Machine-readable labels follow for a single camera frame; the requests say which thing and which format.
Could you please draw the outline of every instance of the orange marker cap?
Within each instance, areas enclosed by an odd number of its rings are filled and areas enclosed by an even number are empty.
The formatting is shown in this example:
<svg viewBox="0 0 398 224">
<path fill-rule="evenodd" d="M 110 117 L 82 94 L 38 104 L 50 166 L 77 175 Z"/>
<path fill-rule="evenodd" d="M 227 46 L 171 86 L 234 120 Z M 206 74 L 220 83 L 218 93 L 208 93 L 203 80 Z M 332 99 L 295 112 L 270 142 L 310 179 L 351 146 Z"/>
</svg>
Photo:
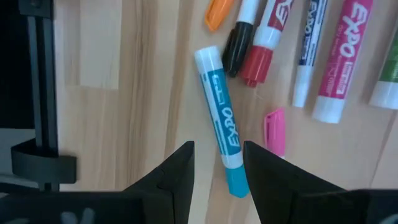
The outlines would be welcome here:
<svg viewBox="0 0 398 224">
<path fill-rule="evenodd" d="M 205 16 L 209 30 L 216 31 L 231 9 L 233 0 L 211 0 Z"/>
</svg>

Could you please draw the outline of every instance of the pink marker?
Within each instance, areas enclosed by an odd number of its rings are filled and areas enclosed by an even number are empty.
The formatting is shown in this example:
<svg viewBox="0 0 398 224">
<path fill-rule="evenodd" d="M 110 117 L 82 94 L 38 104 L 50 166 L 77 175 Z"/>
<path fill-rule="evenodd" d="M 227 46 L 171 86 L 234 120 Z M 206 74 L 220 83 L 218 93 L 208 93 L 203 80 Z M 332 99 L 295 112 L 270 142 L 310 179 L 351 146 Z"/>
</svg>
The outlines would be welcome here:
<svg viewBox="0 0 398 224">
<path fill-rule="evenodd" d="M 339 123 L 373 0 L 345 0 L 312 117 Z"/>
<path fill-rule="evenodd" d="M 265 142 L 268 150 L 285 159 L 285 116 L 279 108 L 267 114 L 264 120 Z"/>
</svg>

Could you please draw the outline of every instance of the wooden surface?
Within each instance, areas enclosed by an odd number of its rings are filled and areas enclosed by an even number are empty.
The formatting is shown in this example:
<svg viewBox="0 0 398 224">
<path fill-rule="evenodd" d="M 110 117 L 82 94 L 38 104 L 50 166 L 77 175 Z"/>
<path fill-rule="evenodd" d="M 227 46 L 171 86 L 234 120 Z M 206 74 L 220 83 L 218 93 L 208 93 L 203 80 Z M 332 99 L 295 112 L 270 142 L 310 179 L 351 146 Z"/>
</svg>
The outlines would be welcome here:
<svg viewBox="0 0 398 224">
<path fill-rule="evenodd" d="M 208 1 L 55 0 L 58 138 L 63 154 L 78 156 L 80 178 L 62 189 L 122 190 L 194 140 L 190 223 L 259 223 L 250 196 L 228 194 L 193 61 L 197 49 L 224 46 L 238 2 L 211 34 L 203 22 Z M 253 90 L 228 80 L 241 140 L 263 145 L 264 115 L 284 106 L 289 162 L 347 189 L 398 187 L 396 112 L 367 105 L 398 1 L 374 1 L 337 125 L 312 120 L 311 112 L 343 0 L 329 1 L 309 101 L 303 110 L 290 106 L 306 2 L 293 5 L 266 83 Z"/>
</svg>

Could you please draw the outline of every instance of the red marker cap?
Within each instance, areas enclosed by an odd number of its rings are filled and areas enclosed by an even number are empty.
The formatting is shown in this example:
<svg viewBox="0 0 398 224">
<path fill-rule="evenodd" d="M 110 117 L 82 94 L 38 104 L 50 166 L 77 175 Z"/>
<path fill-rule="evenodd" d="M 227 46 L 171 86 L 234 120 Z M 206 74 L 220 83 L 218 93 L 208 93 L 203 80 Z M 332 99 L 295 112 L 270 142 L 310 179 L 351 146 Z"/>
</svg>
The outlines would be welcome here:
<svg viewBox="0 0 398 224">
<path fill-rule="evenodd" d="M 243 63 L 241 76 L 250 87 L 256 87 L 257 83 L 264 83 L 271 65 L 273 51 L 253 45 L 250 53 Z"/>
</svg>

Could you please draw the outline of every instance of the green marker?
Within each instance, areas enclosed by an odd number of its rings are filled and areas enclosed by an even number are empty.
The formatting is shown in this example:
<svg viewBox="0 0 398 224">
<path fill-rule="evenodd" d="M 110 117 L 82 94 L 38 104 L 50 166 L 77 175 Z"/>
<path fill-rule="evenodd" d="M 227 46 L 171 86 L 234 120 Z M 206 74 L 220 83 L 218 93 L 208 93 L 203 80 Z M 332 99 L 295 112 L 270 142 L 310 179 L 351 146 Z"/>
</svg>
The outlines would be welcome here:
<svg viewBox="0 0 398 224">
<path fill-rule="evenodd" d="M 382 108 L 398 109 L 398 30 L 369 104 Z"/>
</svg>

